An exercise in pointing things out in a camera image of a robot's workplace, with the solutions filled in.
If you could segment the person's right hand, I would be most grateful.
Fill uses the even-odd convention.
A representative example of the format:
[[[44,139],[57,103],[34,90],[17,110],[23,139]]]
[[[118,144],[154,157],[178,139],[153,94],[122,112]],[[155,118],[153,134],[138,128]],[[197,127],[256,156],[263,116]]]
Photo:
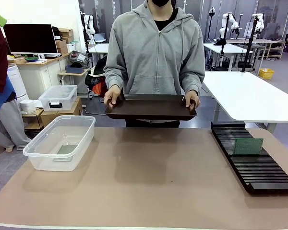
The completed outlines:
[[[113,85],[110,87],[104,96],[104,103],[107,105],[107,107],[113,108],[120,96],[120,93],[121,90],[118,85]]]

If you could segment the person's left hand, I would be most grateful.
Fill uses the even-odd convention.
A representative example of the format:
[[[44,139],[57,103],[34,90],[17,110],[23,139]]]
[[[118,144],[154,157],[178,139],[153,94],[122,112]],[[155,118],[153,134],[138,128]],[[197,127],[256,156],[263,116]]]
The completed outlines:
[[[191,90],[185,93],[186,107],[192,111],[200,106],[201,101],[196,91]]]

